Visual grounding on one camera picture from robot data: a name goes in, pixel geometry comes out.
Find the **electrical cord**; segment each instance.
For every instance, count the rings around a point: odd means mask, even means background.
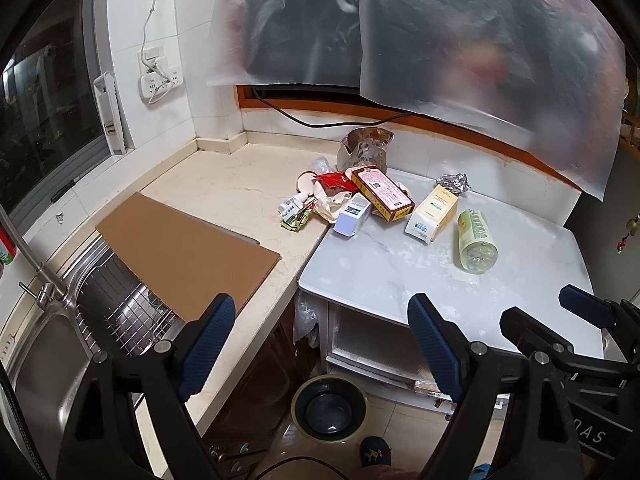
[[[158,85],[156,87],[156,89],[154,90],[153,94],[151,95],[151,97],[149,98],[149,104],[150,105],[157,103],[160,99],[162,99],[162,97],[167,95],[171,91],[171,89],[174,87],[174,82],[171,81],[171,78],[169,76],[167,76],[167,74],[163,73],[159,69],[157,60],[153,65],[149,65],[149,63],[146,62],[145,57],[143,55],[144,51],[145,51],[145,45],[146,45],[146,26],[148,25],[149,20],[151,19],[151,15],[154,13],[155,10],[156,10],[156,0],[153,0],[151,2],[151,9],[149,9],[149,14],[147,15],[146,20],[145,20],[145,25],[143,25],[143,27],[142,27],[142,47],[140,48],[140,61],[142,61],[142,64],[144,66],[146,66],[152,72],[155,72],[160,77],[164,78],[164,83],[162,83],[161,85]],[[167,85],[170,85],[170,86],[166,90],[166,92],[164,92],[158,99],[156,99],[154,101],[154,97],[156,96],[156,94],[158,94],[160,89],[164,88]]]
[[[36,445],[33,442],[31,433],[29,432],[29,428],[27,427],[27,421],[24,420],[24,415],[22,414],[22,410],[20,409],[18,399],[15,396],[14,388],[11,386],[11,381],[9,380],[9,376],[6,374],[6,370],[4,369],[4,365],[2,365],[2,362],[0,362],[0,386],[2,386],[4,396],[6,397],[9,408],[11,409],[11,413],[14,416],[15,423],[18,426],[18,431],[20,431],[20,436],[22,437],[22,441],[24,442],[24,447],[26,447],[27,453],[29,453],[29,456],[31,457],[31,461],[33,462],[33,466],[36,469],[36,473],[38,473],[42,480],[51,480],[49,473],[47,473],[47,469],[42,463],[42,459],[40,458],[38,450],[36,449]]]
[[[318,464],[321,464],[321,465],[329,468],[331,471],[336,473],[340,478],[343,478],[343,480],[349,480],[348,476],[346,476],[343,473],[341,473],[340,471],[338,471],[334,466],[328,464],[327,462],[323,462],[322,460],[319,460],[317,458],[313,458],[312,456],[292,456],[290,458],[286,458],[286,459],[284,459],[284,460],[272,465],[271,467],[268,467],[267,469],[265,469],[263,472],[261,472],[259,475],[257,475],[254,478],[254,480],[260,480],[263,476],[267,475],[268,473],[270,473],[274,469],[280,467],[281,465],[285,465],[286,463],[293,462],[294,460],[309,460],[311,462],[316,462]]]
[[[283,114],[285,117],[288,117],[292,121],[296,121],[298,124],[302,124],[303,126],[306,126],[307,128],[332,128],[334,126],[380,126],[380,124],[388,123],[389,121],[395,121],[396,119],[401,119],[403,117],[408,117],[410,115],[415,115],[413,112],[405,112],[403,114],[394,115],[392,117],[389,117],[387,119],[382,119],[382,120],[376,121],[374,123],[359,123],[359,122],[347,121],[347,122],[344,122],[344,123],[309,124],[309,123],[305,123],[305,121],[301,121],[300,119],[295,118],[293,115],[287,114],[281,108],[278,108],[276,105],[268,102],[266,99],[263,99],[262,97],[260,97],[258,95],[258,92],[255,91],[255,88],[252,87],[251,90],[254,93],[254,97],[256,99],[258,99],[258,101],[260,101],[263,104],[266,104],[270,108],[273,108],[278,113]]]

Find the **white marble table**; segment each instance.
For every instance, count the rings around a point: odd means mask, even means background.
[[[389,170],[420,203],[434,181]],[[300,288],[371,316],[407,325],[409,298],[424,292],[444,319],[465,336],[515,350],[500,333],[500,315],[518,306],[568,339],[575,352],[602,357],[600,330],[564,310],[558,292],[571,283],[592,292],[574,235],[547,220],[478,193],[458,202],[484,212],[498,247],[498,261],[481,276],[465,272],[458,256],[458,228],[450,223],[431,244],[405,234],[408,219],[386,223],[371,216],[352,238],[333,230],[305,267]]]

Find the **countertop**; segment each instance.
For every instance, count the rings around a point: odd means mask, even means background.
[[[434,181],[389,170],[419,204]],[[500,333],[500,315],[518,306],[568,339],[576,353],[602,358],[600,330],[560,307],[558,293],[571,283],[592,292],[574,235],[545,219],[474,192],[458,202],[484,212],[498,248],[485,274],[465,272],[458,228],[450,222],[434,242],[405,234],[408,218],[370,216],[352,238],[329,231],[300,276],[300,288],[371,316],[407,325],[407,303],[424,292],[465,336],[516,351]]]
[[[282,258],[236,318],[202,391],[187,409],[203,434],[242,377],[297,289],[297,277],[326,230],[313,216],[300,232],[280,227],[278,204],[323,153],[247,144],[231,155],[199,151],[142,190],[150,198],[255,238]],[[168,474],[144,401],[136,410],[154,473]]]

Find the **foot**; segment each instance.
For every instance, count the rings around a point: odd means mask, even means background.
[[[362,467],[369,465],[391,465],[391,448],[380,436],[365,437],[360,443]]]

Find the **wire rack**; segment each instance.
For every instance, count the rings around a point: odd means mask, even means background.
[[[111,251],[89,273],[78,295],[76,319],[93,353],[117,348],[140,355],[178,320]]]

